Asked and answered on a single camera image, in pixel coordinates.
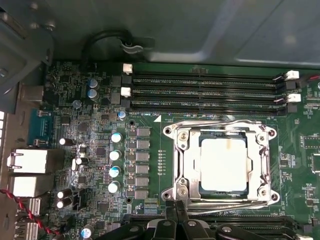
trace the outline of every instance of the motherboard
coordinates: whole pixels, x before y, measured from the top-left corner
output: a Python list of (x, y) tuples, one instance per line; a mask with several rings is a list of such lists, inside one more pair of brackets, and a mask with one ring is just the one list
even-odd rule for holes
[(72, 216), (65, 237), (94, 239), (183, 200), (212, 227), (248, 217), (267, 237), (294, 239), (290, 223), (320, 238), (320, 80), (290, 70), (55, 62), (28, 134), (64, 151), (48, 224)]

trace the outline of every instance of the red and black wire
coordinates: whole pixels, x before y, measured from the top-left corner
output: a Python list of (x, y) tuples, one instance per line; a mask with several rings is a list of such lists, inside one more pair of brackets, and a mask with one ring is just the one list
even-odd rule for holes
[(18, 204), (18, 207), (22, 210), (24, 210), (27, 214), (28, 217), (33, 220), (38, 226), (39, 228), (43, 229), (47, 234), (50, 235), (60, 235), (61, 233), (58, 230), (52, 230), (50, 229), (48, 226), (45, 226), (43, 224), (43, 222), (38, 219), (27, 207), (26, 205), (22, 202), (22, 200), (19, 197), (16, 197), (15, 195), (13, 195), (11, 192), (9, 192), (6, 189), (0, 189), (0, 193), (1, 194), (5, 194), (8, 198), (12, 199), (13, 201), (15, 201)]

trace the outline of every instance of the cpu socket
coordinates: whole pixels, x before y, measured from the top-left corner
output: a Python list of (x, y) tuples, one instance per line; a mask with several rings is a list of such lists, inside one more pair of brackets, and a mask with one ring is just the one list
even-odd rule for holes
[(162, 192), (188, 213), (259, 209), (277, 203), (271, 189), (269, 141), (275, 129), (259, 121), (184, 120), (164, 127), (173, 139), (173, 185)]

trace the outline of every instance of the green circuit board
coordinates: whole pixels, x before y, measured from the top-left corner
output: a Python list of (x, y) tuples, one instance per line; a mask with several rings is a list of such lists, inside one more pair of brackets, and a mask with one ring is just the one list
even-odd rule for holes
[[(291, 216), (295, 220), (311, 224), (312, 218), (320, 219), (320, 90), (318, 82), (299, 89), (302, 100), (297, 104), (297, 113), (284, 116), (256, 116), (242, 114), (196, 114), (196, 113), (145, 113), (127, 112), (125, 120), (119, 120), (117, 113), (122, 109), (118, 98), (120, 85), (115, 76), (122, 72), (122, 64), (96, 63), (88, 72), (80, 73), (77, 62), (55, 62), (49, 69), (51, 85), (44, 93), (46, 109), (53, 112), (53, 131), (50, 137), (52, 148), (64, 148), (66, 151), (64, 167), (67, 173), (59, 173), (55, 178), (56, 190), (73, 186), (88, 190), (87, 208), (76, 215), (76, 228), (71, 230), (69, 238), (78, 239), (85, 224), (96, 225), (105, 222), (103, 229), (97, 229), (99, 236), (113, 228), (112, 223), (124, 214), (159, 215), (165, 209), (161, 192), (173, 183), (173, 144), (163, 134), (163, 128), (181, 120), (258, 120), (275, 128), (278, 135), (270, 141), (270, 168), (272, 189), (280, 193), (281, 200), (259, 210), (241, 210), (229, 214)], [(135, 63), (134, 70), (144, 72), (192, 73), (195, 70), (210, 74), (276, 76), (289, 69), (233, 66), (201, 66), (183, 64)], [(313, 70), (300, 70), (300, 73), (312, 73)], [(93, 101), (87, 97), (88, 80), (96, 79), (99, 84), (99, 97)], [(80, 108), (74, 108), (73, 102), (79, 100)], [(150, 135), (137, 136), (141, 128), (149, 129)], [(112, 143), (111, 135), (120, 133), (122, 141)], [(73, 172), (72, 159), (77, 149), (71, 146), (59, 146), (60, 138), (74, 139), (86, 147), (88, 166)], [(128, 159), (138, 150), (129, 146), (137, 140), (149, 141), (149, 147), (143, 152), (149, 153), (148, 179), (144, 189), (147, 199), (135, 199), (128, 194), (130, 185)], [(123, 158), (109, 160), (109, 153), (120, 150)], [(109, 169), (121, 168), (120, 176), (111, 179)], [(108, 192), (111, 181), (121, 184), (115, 194)], [(69, 214), (69, 210), (52, 210), (52, 219)], [(314, 226), (308, 235), (320, 238), (320, 227)]]

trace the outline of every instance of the capacitor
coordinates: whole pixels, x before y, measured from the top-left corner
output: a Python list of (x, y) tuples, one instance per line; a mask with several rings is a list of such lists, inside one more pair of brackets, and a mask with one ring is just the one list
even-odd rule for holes
[(73, 107), (74, 109), (79, 109), (79, 108), (81, 108), (81, 105), (82, 105), (82, 103), (81, 103), (81, 101), (79, 101), (79, 100), (74, 100), (74, 101), (72, 102), (72, 107)]
[(99, 98), (99, 93), (95, 89), (90, 89), (87, 94), (88, 97), (93, 101)]
[(94, 227), (90, 224), (87, 224), (83, 227), (83, 229), (81, 231), (81, 236), (84, 239), (88, 239), (91, 237), (91, 235), (93, 234), (94, 231), (95, 231)]
[(75, 145), (75, 142), (70, 139), (70, 138), (61, 138), (59, 140), (59, 144), (62, 145), (62, 146), (74, 146)]
[(63, 199), (66, 197), (70, 197), (72, 195), (72, 190), (70, 188), (63, 189), (57, 193), (58, 199)]
[(127, 114), (125, 111), (118, 112), (118, 118), (120, 121), (124, 121), (127, 118)]
[(119, 160), (121, 158), (121, 152), (119, 150), (114, 150), (112, 152), (109, 153), (109, 158), (112, 160), (112, 161), (116, 161), (116, 160)]
[(113, 166), (112, 168), (110, 168), (109, 170), (109, 175), (112, 178), (116, 178), (120, 175), (121, 173), (121, 168), (118, 166)]
[(118, 132), (111, 135), (111, 141), (113, 143), (119, 143), (122, 140), (122, 135)]
[(120, 188), (120, 182), (118, 181), (112, 181), (108, 186), (109, 193), (116, 193)]
[(63, 199), (60, 199), (57, 203), (56, 203), (56, 207), (58, 209), (62, 209), (68, 205), (70, 205), (72, 203), (72, 199), (71, 197), (65, 197)]
[(91, 88), (91, 89), (98, 89), (99, 88), (98, 81), (95, 80), (94, 78), (89, 79), (88, 85), (89, 85), (89, 88)]
[(75, 160), (75, 163), (77, 165), (88, 165), (89, 163), (89, 159), (87, 157), (78, 157), (76, 160)]

